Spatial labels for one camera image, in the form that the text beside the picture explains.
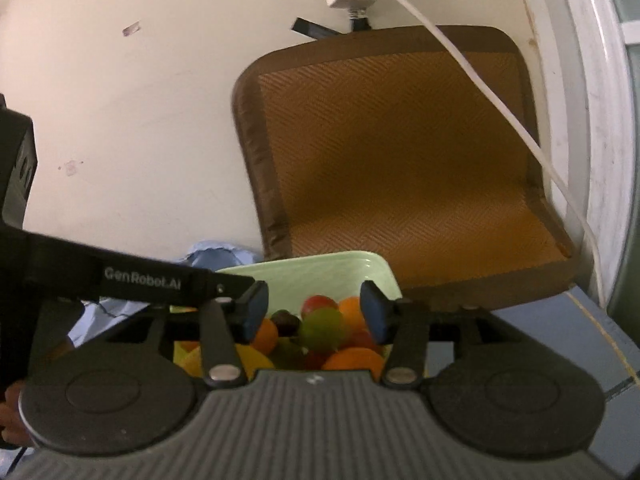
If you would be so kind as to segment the person left hand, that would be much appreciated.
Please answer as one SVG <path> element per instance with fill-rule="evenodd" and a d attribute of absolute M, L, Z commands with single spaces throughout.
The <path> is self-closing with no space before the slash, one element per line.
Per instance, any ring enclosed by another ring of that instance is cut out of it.
<path fill-rule="evenodd" d="M 24 385 L 24 382 L 14 382 L 4 393 L 4 401 L 0 405 L 1 437 L 7 444 L 19 448 L 32 448 L 34 442 L 32 442 L 18 409 L 18 401 Z"/>

